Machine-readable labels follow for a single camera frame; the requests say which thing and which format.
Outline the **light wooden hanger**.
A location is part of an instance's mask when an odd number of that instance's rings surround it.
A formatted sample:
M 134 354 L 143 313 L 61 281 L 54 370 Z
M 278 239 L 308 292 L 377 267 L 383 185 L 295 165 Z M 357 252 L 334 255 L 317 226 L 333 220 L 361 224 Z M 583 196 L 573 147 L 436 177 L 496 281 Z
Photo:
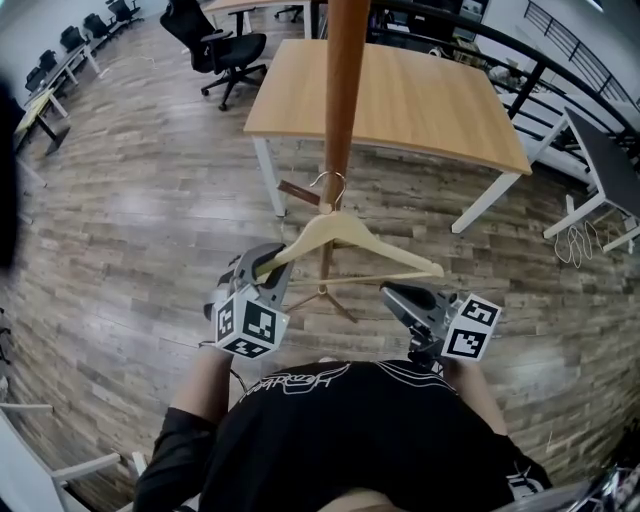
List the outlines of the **light wooden hanger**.
M 293 281 L 291 283 L 292 286 L 323 287 L 334 284 L 377 283 L 386 280 L 444 277 L 444 270 L 441 265 L 381 241 L 356 216 L 340 210 L 334 210 L 331 213 L 325 212 L 325 210 L 326 207 L 321 208 L 321 213 L 306 224 L 299 237 L 290 246 L 287 246 L 276 256 L 257 267 L 256 276 L 260 283 L 266 281 L 266 279 L 262 278 L 263 275 L 270 275 L 277 268 L 294 262 L 317 248 L 328 247 L 335 240 L 409 266 L 415 269 L 415 272 Z

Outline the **wooden table with black legs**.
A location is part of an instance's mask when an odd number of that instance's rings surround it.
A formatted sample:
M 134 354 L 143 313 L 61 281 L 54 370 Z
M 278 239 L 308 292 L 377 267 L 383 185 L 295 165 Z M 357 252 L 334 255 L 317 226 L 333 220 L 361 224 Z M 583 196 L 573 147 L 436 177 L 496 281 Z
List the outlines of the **wooden table with black legs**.
M 319 6 L 325 2 L 326 0 L 212 0 L 202 8 L 202 11 L 211 17 L 215 28 L 218 28 L 217 16 L 224 14 L 235 16 L 234 31 L 237 35 L 242 35 L 244 32 L 252 31 L 249 12 L 255 9 L 302 7 L 304 38 L 316 39 L 320 21 Z

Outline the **person's black printed shirt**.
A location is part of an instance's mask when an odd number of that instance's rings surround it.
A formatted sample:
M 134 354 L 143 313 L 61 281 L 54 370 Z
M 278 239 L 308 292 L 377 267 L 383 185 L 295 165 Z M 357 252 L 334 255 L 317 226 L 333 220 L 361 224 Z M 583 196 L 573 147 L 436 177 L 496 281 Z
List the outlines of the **person's black printed shirt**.
M 492 512 L 545 470 L 409 361 L 332 361 L 264 377 L 220 419 L 170 408 L 134 512 L 320 512 L 374 491 L 405 512 Z

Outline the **yellow top black-legged table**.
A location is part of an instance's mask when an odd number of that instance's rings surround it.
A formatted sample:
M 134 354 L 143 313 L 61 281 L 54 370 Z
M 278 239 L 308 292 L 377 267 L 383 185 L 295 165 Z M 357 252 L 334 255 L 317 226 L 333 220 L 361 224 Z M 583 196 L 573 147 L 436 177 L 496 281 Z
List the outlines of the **yellow top black-legged table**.
M 44 112 L 49 106 L 57 111 L 63 119 L 68 118 L 68 112 L 60 104 L 51 89 L 40 93 L 26 106 L 25 114 L 14 131 L 14 142 L 16 143 L 17 153 L 19 153 L 30 140 L 30 134 L 35 126 L 39 126 L 50 139 L 50 144 L 45 153 L 46 156 L 57 152 L 61 147 L 70 131 L 70 127 L 64 127 L 60 131 L 55 132 L 44 119 Z

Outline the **dark top white-legged table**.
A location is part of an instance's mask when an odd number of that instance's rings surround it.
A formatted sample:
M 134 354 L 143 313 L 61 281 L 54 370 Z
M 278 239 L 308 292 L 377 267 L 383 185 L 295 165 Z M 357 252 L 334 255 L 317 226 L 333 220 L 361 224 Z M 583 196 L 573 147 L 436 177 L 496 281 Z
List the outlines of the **dark top white-legged table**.
M 565 109 L 565 118 L 586 159 L 596 191 L 581 206 L 568 209 L 563 219 L 543 232 L 543 237 L 550 239 L 607 205 L 634 219 L 631 229 L 603 247 L 609 252 L 640 236 L 640 177 L 624 150 L 603 132 L 569 108 Z

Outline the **large black office chair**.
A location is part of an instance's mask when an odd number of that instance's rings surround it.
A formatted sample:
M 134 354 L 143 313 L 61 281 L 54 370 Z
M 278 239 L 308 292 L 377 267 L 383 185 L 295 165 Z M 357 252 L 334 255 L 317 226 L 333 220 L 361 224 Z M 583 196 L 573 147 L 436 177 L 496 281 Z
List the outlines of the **large black office chair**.
M 264 33 L 243 34 L 244 14 L 250 11 L 253 8 L 231 12 L 236 16 L 236 34 L 215 29 L 197 0 L 169 0 L 160 17 L 161 26 L 189 50 L 194 71 L 222 75 L 201 88 L 201 94 L 208 96 L 210 89 L 226 84 L 219 105 L 221 111 L 227 110 L 227 99 L 237 83 L 260 86 L 261 81 L 251 78 L 250 74 L 260 72 L 265 76 L 268 71 L 265 64 L 252 66 L 261 57 L 267 37 Z

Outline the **grey top white-legged table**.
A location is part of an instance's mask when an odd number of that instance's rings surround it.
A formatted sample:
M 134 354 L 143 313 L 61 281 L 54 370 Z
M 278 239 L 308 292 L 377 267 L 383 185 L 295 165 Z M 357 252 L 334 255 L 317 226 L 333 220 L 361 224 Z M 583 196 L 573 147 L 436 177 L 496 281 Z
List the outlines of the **grey top white-legged table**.
M 46 78 L 41 82 L 40 86 L 32 93 L 29 92 L 26 102 L 24 106 L 26 107 L 36 96 L 47 89 L 51 89 L 56 97 L 56 90 L 58 87 L 56 86 L 56 82 L 60 79 L 62 75 L 65 75 L 74 85 L 78 85 L 79 82 L 72 70 L 71 65 L 74 62 L 87 61 L 89 66 L 93 69 L 95 74 L 100 77 L 102 70 L 99 67 L 97 61 L 94 58 L 93 52 L 88 44 L 75 49 L 71 53 L 66 54 L 61 60 L 58 62 L 56 67 L 49 73 L 47 73 Z

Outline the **brown wooden coat rack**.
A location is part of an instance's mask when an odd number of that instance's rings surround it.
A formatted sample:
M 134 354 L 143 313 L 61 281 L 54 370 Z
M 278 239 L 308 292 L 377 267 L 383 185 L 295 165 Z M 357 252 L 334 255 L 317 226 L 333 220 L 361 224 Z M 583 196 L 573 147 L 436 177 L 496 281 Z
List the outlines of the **brown wooden coat rack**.
M 319 210 L 340 210 L 352 142 L 370 0 L 329 0 L 325 184 Z M 334 242 L 320 249 L 320 279 L 328 278 Z

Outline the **person's left forearm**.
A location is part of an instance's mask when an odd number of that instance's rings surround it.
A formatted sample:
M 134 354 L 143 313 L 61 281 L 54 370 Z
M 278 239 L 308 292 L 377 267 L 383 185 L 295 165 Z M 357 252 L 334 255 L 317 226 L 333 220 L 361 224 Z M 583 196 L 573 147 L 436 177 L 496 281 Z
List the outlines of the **person's left forearm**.
M 231 353 L 200 347 L 170 407 L 219 424 L 228 412 L 232 362 Z

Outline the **person's right forearm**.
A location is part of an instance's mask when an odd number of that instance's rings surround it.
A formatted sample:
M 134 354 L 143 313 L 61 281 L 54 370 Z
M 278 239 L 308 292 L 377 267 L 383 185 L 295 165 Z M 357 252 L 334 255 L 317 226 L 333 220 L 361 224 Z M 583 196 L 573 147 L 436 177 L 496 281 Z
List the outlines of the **person's right forearm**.
M 480 365 L 476 362 L 445 358 L 444 379 L 462 400 L 498 435 L 508 434 L 502 411 L 491 392 Z

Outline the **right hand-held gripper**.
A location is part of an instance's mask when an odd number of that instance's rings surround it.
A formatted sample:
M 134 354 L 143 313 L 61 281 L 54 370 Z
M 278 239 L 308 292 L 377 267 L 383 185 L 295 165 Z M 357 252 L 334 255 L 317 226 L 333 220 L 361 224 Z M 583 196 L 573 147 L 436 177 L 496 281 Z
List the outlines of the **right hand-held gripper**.
M 500 319 L 502 308 L 475 294 L 444 294 L 425 286 L 385 281 L 383 303 L 412 338 L 409 359 L 424 367 L 443 359 L 478 362 Z

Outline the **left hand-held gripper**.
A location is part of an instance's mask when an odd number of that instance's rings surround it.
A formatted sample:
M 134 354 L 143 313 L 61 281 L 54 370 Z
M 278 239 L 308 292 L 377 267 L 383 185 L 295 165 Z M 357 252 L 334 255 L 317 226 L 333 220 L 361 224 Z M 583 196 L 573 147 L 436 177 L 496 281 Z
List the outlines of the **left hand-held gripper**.
M 294 262 L 272 270 L 262 284 L 257 270 L 285 247 L 279 242 L 253 247 L 220 277 L 204 305 L 204 316 L 213 328 L 210 345 L 251 360 L 279 349 L 290 322 L 290 316 L 282 310 L 282 301 Z

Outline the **light wooden table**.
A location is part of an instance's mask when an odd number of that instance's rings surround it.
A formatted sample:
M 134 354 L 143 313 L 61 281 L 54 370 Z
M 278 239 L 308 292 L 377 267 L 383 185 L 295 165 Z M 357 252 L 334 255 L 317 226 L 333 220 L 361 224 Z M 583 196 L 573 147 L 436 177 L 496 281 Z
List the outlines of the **light wooden table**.
M 253 139 L 265 188 L 278 217 L 286 214 L 268 141 L 325 136 L 325 40 L 283 41 L 259 88 L 244 132 Z M 452 224 L 459 234 L 531 167 L 506 110 L 478 69 L 432 55 L 368 44 L 353 140 L 461 160 L 500 176 Z

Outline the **white metal frame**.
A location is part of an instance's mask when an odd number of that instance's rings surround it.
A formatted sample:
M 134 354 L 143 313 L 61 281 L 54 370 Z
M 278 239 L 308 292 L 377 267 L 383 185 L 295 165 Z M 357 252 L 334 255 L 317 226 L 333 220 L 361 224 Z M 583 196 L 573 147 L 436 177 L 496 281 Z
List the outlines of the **white metal frame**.
M 7 412 L 51 413 L 48 404 L 0 403 L 0 500 L 11 512 L 91 512 L 67 490 L 70 481 L 119 464 L 117 453 L 51 469 L 23 439 Z

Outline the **black metal railing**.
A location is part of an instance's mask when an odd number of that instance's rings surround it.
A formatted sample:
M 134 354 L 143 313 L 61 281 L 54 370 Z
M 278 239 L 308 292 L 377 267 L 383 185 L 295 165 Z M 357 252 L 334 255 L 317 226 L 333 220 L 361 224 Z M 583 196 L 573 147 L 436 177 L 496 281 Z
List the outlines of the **black metal railing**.
M 567 110 L 590 122 L 640 173 L 640 107 L 613 75 L 543 9 L 525 0 L 525 21 L 559 43 L 558 55 L 474 21 L 464 0 L 372 0 L 368 41 L 430 53 L 483 72 L 526 150 Z

